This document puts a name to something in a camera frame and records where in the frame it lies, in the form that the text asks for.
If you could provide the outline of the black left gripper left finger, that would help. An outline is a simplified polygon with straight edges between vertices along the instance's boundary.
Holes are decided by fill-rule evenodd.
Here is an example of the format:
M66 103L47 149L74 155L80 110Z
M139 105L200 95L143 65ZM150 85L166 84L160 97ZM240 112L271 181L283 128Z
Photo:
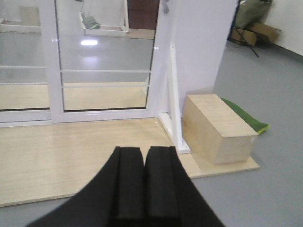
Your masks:
M76 195L30 227L142 227L144 164L139 148L115 147L96 176Z

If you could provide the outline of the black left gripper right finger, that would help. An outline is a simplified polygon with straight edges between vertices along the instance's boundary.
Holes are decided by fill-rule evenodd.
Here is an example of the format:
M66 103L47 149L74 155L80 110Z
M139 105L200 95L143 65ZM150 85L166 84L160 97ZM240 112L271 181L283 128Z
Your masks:
M175 147L150 147L145 161L145 226L223 227L195 187Z

